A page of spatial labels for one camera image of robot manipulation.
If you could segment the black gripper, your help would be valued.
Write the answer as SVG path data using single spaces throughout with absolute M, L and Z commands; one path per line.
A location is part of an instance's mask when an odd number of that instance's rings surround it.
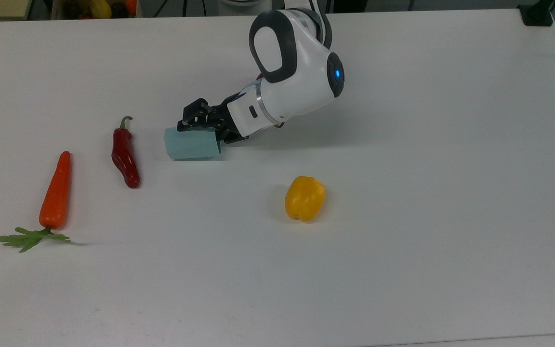
M 191 128 L 208 128 L 210 125 L 216 130 L 216 140 L 231 144 L 247 140 L 249 136 L 242 136 L 236 132 L 236 125 L 227 105 L 233 99 L 225 99 L 220 105 L 210 107 L 207 101 L 199 98 L 183 109 L 183 116 L 177 123 L 177 131 L 185 132 Z

